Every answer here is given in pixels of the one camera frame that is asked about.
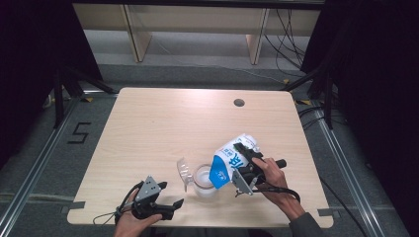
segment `human hand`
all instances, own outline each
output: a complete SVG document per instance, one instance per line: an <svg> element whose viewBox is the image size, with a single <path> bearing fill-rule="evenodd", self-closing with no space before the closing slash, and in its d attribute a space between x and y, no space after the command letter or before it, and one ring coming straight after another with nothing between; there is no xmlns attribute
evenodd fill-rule
<svg viewBox="0 0 419 237"><path fill-rule="evenodd" d="M265 174L266 182L256 186L258 190L264 190L271 186L288 188L286 176L273 158L267 158L264 160L265 162L261 159L253 158L252 161L259 166ZM274 192L262 192L262 194L279 207L289 220L294 220L305 213L299 202L289 194Z"/></svg>
<svg viewBox="0 0 419 237"><path fill-rule="evenodd" d="M133 201L137 191L138 189L132 192L127 202ZM114 237L137 237L145 228L159 221L162 217L161 214L154 214L145 219L137 219L130 210L123 211L115 229Z"/></svg>

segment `gray carpet floor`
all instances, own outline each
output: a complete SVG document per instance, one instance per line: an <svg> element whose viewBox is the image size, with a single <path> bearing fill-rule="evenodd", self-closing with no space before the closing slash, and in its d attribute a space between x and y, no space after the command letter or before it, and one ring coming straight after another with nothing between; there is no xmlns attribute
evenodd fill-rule
<svg viewBox="0 0 419 237"><path fill-rule="evenodd" d="M220 67L201 66L155 66L155 65L116 65L100 64L105 82L120 89L123 87L166 87L166 88L211 88L241 90L279 90L284 79L295 80L273 68L246 68L233 70ZM298 71L287 71L302 75ZM86 90L95 90L84 84ZM306 83L293 90L296 100L306 100ZM77 100L77 106L70 115L68 124L59 138L58 144L42 172L32 194L10 236L112 236L114 226L71 225L66 220L62 209L69 206L75 197L84 177L90 158L101 136L107 118L112 110L116 97L107 95L93 96L90 103ZM310 106L297 105L299 111ZM409 236L403 223L391 205L377 180L374 171L366 166L363 152L345 123L344 115L333 110L334 132L360 182L366 197L372 204L386 236ZM316 119L314 113L301 118L301 124ZM4 211L13 194L25 181L27 174L41 153L54 122L54 107L47 108L37 118L21 150L14 155L0 172L0 211ZM69 144L68 141L79 140L72 134L78 122L91 122L80 127L80 131L89 135L83 144ZM318 122L305 130L305 135L319 175L329 184L338 197L348 206L363 228L365 223L352 198L345 180L337 166L334 155L328 145ZM352 220L342 204L323 186L330 207L335 212L334 225L326 229L329 236L362 236L361 231ZM202 236L199 230L161 228L157 233L168 232L177 236ZM273 236L292 236L288 228L268 230ZM207 231L212 236L243 236L242 230Z"/></svg>

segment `metal frame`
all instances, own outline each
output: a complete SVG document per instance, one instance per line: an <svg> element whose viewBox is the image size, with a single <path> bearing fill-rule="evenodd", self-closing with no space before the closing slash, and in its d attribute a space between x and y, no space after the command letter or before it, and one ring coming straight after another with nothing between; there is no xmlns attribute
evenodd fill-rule
<svg viewBox="0 0 419 237"><path fill-rule="evenodd" d="M72 3L321 10L324 0L72 0Z"/></svg>
<svg viewBox="0 0 419 237"><path fill-rule="evenodd" d="M0 218L0 236L6 237L12 230L77 105L77 99L70 101L62 123L52 131L27 178L16 192L6 211L3 212Z"/></svg>
<svg viewBox="0 0 419 237"><path fill-rule="evenodd" d="M315 107L320 106L317 101L311 101ZM316 111L316 117L323 118L323 112ZM322 119L320 121L320 127L324 133L324 136L329 144L333 156L336 159L338 167L342 173L342 176L348 185L349 191L351 192L352 198L354 199L355 204L357 205L361 216L366 223L367 229L370 232L371 236L385 236L382 230L381 225L378 222L376 212L373 210L369 200L364 194L363 189L361 188L360 183L358 182L354 172L352 171L351 165L349 164L345 153L343 152L335 133L332 129L329 129L327 123Z"/></svg>

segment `person's arm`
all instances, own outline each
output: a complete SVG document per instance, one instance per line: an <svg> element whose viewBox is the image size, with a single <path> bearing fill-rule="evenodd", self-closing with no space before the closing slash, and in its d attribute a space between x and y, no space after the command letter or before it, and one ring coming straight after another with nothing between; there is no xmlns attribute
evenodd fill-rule
<svg viewBox="0 0 419 237"><path fill-rule="evenodd" d="M252 161L263 170L266 178L266 183L258 185L258 189L266 189L271 186L288 188L286 176L273 158L267 158L264 160L265 162L253 158ZM292 195L273 192L262 192L262 194L290 220L290 229L294 237L325 236L313 217L305 212L298 200Z"/></svg>
<svg viewBox="0 0 419 237"><path fill-rule="evenodd" d="M128 202L133 201L136 194L135 190L128 198ZM151 215L145 219L137 219L130 210L124 211L118 221L114 237L137 237L148 226L154 224L162 218L161 214Z"/></svg>

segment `milk carton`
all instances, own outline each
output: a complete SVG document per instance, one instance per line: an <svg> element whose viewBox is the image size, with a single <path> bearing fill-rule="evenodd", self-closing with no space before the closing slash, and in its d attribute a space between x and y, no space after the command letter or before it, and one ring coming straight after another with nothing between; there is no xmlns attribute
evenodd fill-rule
<svg viewBox="0 0 419 237"><path fill-rule="evenodd" d="M248 134L241 134L215 151L209 171L209 179L216 189L231 181L234 168L247 166L247 159L235 148L235 143L242 143L248 149L259 150L256 140Z"/></svg>

